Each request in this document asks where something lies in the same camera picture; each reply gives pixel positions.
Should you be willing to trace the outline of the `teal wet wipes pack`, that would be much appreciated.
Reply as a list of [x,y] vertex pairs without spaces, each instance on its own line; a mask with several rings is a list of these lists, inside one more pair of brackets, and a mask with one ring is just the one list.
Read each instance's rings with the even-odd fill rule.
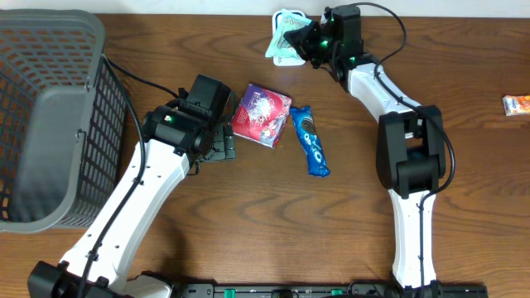
[[280,11],[282,19],[277,23],[275,32],[272,34],[272,39],[267,47],[265,57],[273,58],[274,56],[280,58],[298,58],[298,54],[293,46],[284,37],[284,34],[289,31],[302,29],[311,24],[311,19],[293,13],[290,10],[282,9]]

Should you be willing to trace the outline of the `red purple snack bag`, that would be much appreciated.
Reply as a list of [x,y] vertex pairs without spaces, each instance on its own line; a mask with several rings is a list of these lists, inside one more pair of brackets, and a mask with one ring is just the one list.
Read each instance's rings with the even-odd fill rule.
[[238,137],[274,148],[286,125],[291,105],[290,97],[250,84],[231,119],[233,132]]

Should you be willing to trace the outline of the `blue Oreo cookie pack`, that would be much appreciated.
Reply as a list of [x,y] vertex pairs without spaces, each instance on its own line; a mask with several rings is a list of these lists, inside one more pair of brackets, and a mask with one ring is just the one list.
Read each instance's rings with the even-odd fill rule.
[[311,107],[291,107],[290,114],[297,138],[306,154],[308,174],[317,177],[327,177],[330,174],[330,170],[316,132]]

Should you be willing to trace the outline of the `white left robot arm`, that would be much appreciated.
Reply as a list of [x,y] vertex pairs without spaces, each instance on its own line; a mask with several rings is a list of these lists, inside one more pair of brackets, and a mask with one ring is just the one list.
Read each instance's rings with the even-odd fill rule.
[[32,297],[169,297],[169,281],[129,278],[136,252],[169,194],[214,146],[231,89],[205,75],[190,92],[143,119],[122,179],[82,238],[56,265],[38,262],[28,277]]

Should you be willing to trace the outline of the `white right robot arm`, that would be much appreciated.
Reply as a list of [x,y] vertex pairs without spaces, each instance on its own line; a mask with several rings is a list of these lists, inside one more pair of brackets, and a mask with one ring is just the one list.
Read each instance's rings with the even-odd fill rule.
[[322,18],[283,33],[296,53],[359,100],[378,123],[376,170],[388,191],[395,228],[392,275],[405,297],[435,296],[432,210],[441,180],[451,181],[455,155],[440,109],[410,99],[364,49],[361,4],[328,7]]

